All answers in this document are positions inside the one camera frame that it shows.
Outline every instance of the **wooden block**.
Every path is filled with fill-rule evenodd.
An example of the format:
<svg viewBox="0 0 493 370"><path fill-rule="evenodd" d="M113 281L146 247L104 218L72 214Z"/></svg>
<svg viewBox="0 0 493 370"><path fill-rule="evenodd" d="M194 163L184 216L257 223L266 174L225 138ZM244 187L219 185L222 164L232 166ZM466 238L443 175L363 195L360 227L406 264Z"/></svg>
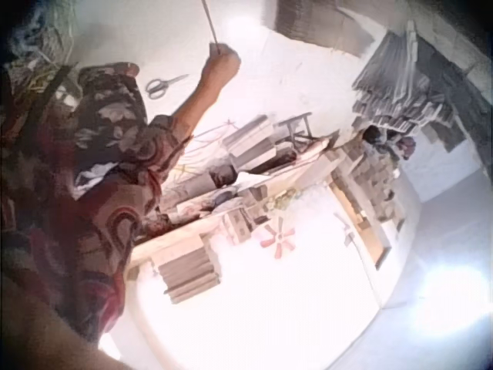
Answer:
<svg viewBox="0 0 493 370"><path fill-rule="evenodd" d="M228 136L223 140L223 145L228 153L238 157L272 135L273 125L264 116Z"/></svg>
<svg viewBox="0 0 493 370"><path fill-rule="evenodd" d="M180 287L183 284L187 284L189 281L197 279L198 277L204 274L212 274L212 273L215 274L216 272L214 271L214 266L209 262L199 267L195 267L194 269L191 270L179 271L178 274L172 274L169 276L163 276L161 274L161 277L166 283L168 289L171 290L176 287Z"/></svg>
<svg viewBox="0 0 493 370"><path fill-rule="evenodd" d="M270 139L262 140L248 148L240 156L231 156L231 162L236 171L249 171L276 156L276 146Z"/></svg>
<svg viewBox="0 0 493 370"><path fill-rule="evenodd" d="M216 276L213 280L209 280L206 283L204 283L204 284L202 284L202 285L200 285L200 286L198 286L198 287L196 287L196 288L194 288L194 289L192 289L190 291L187 291L186 293L183 293L183 294L181 294L179 296L176 296L174 298L171 298L171 302L173 304L178 304L180 302L183 302L186 299L189 299L191 297L194 297L194 296L196 296L196 295L198 295L198 294L200 294L200 293L202 293L204 291L207 291L207 290L209 290L209 289L211 289L211 288L219 285L220 282L221 281L220 281L219 277Z"/></svg>
<svg viewBox="0 0 493 370"><path fill-rule="evenodd" d="M180 261L178 264L169 263L159 266L159 272L163 277L171 276L174 274L180 274L183 271L191 271L197 269L204 264L210 264L208 255L201 257L200 259L188 259Z"/></svg>
<svg viewBox="0 0 493 370"><path fill-rule="evenodd" d="M155 266L161 266L200 248L203 248L203 242L200 236L196 235L156 252L151 259Z"/></svg>
<svg viewBox="0 0 493 370"><path fill-rule="evenodd" d="M185 294L187 291L191 291L200 285L205 284L208 281L214 280L215 278L217 278L217 274L214 271L204 271L200 275L196 275L173 288L169 288L167 294L170 297L177 297L181 294Z"/></svg>
<svg viewBox="0 0 493 370"><path fill-rule="evenodd" d="M247 222L240 210L231 210L223 217L224 226L227 233L232 238L235 245L247 241L251 237Z"/></svg>

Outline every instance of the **person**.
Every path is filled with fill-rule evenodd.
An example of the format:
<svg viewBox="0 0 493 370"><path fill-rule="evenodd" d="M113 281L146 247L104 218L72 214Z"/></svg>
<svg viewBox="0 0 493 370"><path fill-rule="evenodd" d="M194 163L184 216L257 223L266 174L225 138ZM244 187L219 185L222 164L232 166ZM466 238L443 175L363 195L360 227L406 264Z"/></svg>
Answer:
<svg viewBox="0 0 493 370"><path fill-rule="evenodd" d="M108 145L107 135L74 138L46 128L39 130L36 156L32 150L11 154L15 170L5 170L2 161L2 347L22 368L55 358L63 368L95 368L80 365L94 353L86 344L97 344L122 314L123 273L141 220L159 203L161 183L239 67L230 47L211 45L192 95L172 116L149 125L135 65L83 69L84 97L70 117L78 121L75 132L89 124L88 130L114 134L115 143ZM84 161L86 155L92 159ZM102 156L116 166L74 199L74 173ZM80 363L69 365L69 355Z"/></svg>

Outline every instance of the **white wall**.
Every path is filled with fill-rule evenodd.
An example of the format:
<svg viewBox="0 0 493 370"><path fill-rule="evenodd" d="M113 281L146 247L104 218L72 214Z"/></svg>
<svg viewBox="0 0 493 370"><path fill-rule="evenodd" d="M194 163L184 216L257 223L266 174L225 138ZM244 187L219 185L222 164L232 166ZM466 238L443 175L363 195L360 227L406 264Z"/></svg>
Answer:
<svg viewBox="0 0 493 370"><path fill-rule="evenodd" d="M430 329L468 303L450 304L423 325L423 313L430 312L433 298L419 297L434 271L465 268L481 276L487 288L484 298L491 300L492 211L491 185L481 172L425 203L414 246L387 307L331 368L484 370L491 359L491 318L483 316L462 329L464 322L449 321L458 330L439 335ZM457 299L478 286L462 291L463 284L453 281L442 291L451 289Z"/></svg>
<svg viewBox="0 0 493 370"><path fill-rule="evenodd" d="M480 168L467 140L447 153L439 141L430 143L423 133L415 139L416 151L408 161L401 161L401 165L423 203Z"/></svg>

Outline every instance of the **floor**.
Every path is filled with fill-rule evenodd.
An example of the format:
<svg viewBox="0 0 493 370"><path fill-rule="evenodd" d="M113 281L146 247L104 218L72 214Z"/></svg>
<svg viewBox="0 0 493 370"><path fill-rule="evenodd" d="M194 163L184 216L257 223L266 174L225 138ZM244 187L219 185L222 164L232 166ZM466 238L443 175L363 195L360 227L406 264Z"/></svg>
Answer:
<svg viewBox="0 0 493 370"><path fill-rule="evenodd" d="M208 3L218 39L234 47L243 64L239 75L203 117L196 136L228 120L239 127L260 114L267 114L275 123L313 112L310 126L314 135L342 129L344 140L354 120L350 85L385 30L367 18L354 16L375 39L359 59L270 31L264 24L272 22L274 0ZM81 66L137 62L141 89L151 79L189 74L172 86L163 99L144 96L149 118L172 113L193 91L212 39L200 0L85 0L78 3L76 14L78 29L72 60ZM232 130L227 126L193 141L168 184L200 173L211 159L223 157L220 138Z"/></svg>
<svg viewBox="0 0 493 370"><path fill-rule="evenodd" d="M297 249L280 260L255 239L231 247L215 237L222 283L181 304L170 304L159 276L144 277L141 309L173 361L200 370L320 370L334 361L377 312L334 213L349 222L328 187L306 190L284 214Z"/></svg>

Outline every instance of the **red patterned fabric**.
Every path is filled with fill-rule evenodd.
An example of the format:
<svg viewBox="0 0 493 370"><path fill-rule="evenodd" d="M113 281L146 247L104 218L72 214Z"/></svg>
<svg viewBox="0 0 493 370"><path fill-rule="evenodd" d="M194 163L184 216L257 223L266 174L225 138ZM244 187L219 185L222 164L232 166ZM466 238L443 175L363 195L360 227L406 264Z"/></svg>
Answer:
<svg viewBox="0 0 493 370"><path fill-rule="evenodd" d="M146 125L129 81L136 86L109 67L92 69L75 135L47 140L52 128L40 125L35 155L10 153L15 165L2 163L2 272L94 343L122 314L133 240L188 142L172 117ZM78 200L59 186L67 163L77 176L109 160L116 165Z"/></svg>

